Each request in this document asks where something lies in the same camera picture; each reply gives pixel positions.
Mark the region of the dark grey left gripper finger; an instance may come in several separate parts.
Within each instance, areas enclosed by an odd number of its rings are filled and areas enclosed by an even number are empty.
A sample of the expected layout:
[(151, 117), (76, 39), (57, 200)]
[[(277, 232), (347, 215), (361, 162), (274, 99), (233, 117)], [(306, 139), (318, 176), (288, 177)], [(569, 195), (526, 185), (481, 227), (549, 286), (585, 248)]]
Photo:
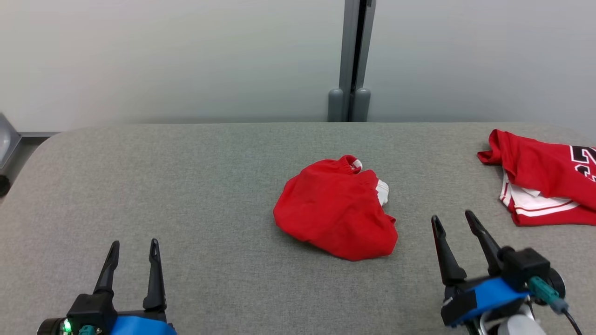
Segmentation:
[(147, 296), (143, 299), (142, 307), (145, 311), (165, 311), (167, 301), (163, 279), (161, 253), (157, 238), (153, 238), (149, 251), (149, 282)]
[(106, 260), (103, 263), (100, 275), (94, 288), (94, 294), (111, 293), (113, 292), (113, 279), (115, 270), (119, 263), (120, 242), (113, 241), (110, 250), (107, 253)]

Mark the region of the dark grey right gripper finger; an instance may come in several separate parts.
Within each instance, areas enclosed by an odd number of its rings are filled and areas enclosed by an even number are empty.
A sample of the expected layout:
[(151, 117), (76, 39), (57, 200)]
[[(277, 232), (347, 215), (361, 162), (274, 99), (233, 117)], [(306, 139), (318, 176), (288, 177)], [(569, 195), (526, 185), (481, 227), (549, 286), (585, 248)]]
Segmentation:
[(481, 224), (481, 221), (475, 216), (473, 211), (466, 210), (465, 217), (471, 232), (479, 240), (479, 244), (488, 264), (488, 274), (500, 275), (502, 271), (502, 262), (498, 256), (501, 249), (500, 246), (494, 241), (494, 238)]
[(446, 240), (447, 234), (445, 229), (437, 215), (432, 216), (431, 224), (436, 253), (438, 256), (441, 282), (443, 282), (445, 286), (455, 286), (456, 284), (463, 283), (467, 278), (467, 273), (460, 267), (460, 265), (458, 265)]

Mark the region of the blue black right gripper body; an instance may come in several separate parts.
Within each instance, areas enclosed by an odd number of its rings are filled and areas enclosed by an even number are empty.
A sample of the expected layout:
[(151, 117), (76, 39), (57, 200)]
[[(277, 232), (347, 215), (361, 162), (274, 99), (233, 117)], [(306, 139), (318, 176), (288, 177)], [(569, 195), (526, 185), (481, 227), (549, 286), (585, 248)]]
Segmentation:
[(467, 290), (446, 288), (440, 315), (447, 327), (457, 327), (515, 301), (523, 301), (530, 291), (515, 291), (503, 279), (489, 279)]

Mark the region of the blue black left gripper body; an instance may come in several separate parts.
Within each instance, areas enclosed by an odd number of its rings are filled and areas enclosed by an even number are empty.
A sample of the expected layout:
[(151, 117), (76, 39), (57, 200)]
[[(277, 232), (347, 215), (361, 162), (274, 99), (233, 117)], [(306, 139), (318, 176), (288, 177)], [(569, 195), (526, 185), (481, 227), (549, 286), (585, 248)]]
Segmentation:
[(164, 311), (134, 310), (118, 315), (111, 335), (177, 335), (177, 332)]

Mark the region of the red white basketball jersey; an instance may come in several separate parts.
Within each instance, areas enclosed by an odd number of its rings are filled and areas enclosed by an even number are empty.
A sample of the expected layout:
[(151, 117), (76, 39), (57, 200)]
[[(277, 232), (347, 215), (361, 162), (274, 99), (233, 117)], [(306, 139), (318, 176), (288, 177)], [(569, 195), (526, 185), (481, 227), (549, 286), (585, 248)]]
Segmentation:
[(596, 227), (596, 147), (538, 141), (495, 129), (477, 157), (503, 170), (500, 200), (519, 227)]

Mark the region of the red shorts white waistband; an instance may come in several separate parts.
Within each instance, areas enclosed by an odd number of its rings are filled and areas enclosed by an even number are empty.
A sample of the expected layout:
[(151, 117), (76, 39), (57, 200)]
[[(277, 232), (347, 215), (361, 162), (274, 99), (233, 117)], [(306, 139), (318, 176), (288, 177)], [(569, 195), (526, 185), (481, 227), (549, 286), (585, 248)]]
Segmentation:
[(286, 182), (273, 210), (275, 224), (341, 259), (389, 256), (398, 241), (396, 219), (385, 212), (389, 193), (389, 185), (354, 155), (317, 161)]

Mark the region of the grey metal frame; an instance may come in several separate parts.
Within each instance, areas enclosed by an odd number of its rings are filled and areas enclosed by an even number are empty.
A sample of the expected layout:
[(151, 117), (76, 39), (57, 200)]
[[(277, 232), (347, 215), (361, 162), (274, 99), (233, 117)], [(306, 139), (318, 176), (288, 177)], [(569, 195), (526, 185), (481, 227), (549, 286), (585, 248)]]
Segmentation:
[(21, 140), (21, 135), (4, 113), (0, 112), (0, 174), (6, 169), (8, 163)]

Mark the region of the grey rounded post cap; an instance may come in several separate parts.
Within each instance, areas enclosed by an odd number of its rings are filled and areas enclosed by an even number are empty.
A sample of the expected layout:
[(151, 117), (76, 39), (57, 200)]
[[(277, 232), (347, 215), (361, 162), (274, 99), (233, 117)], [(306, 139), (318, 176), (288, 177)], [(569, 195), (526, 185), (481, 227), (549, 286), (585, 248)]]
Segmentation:
[(344, 122), (344, 92), (341, 88), (335, 88), (328, 93), (328, 122)]
[(371, 91), (361, 87), (353, 94), (351, 122), (367, 122)]

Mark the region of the grey vertical partition post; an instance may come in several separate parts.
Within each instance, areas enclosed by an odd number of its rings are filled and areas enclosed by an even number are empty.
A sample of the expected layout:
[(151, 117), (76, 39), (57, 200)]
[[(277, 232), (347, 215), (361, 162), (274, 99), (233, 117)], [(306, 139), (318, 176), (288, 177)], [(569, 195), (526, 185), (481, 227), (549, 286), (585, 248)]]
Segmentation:
[(351, 122), (353, 94), (365, 87), (377, 0), (345, 0), (338, 88), (344, 92), (344, 122)]

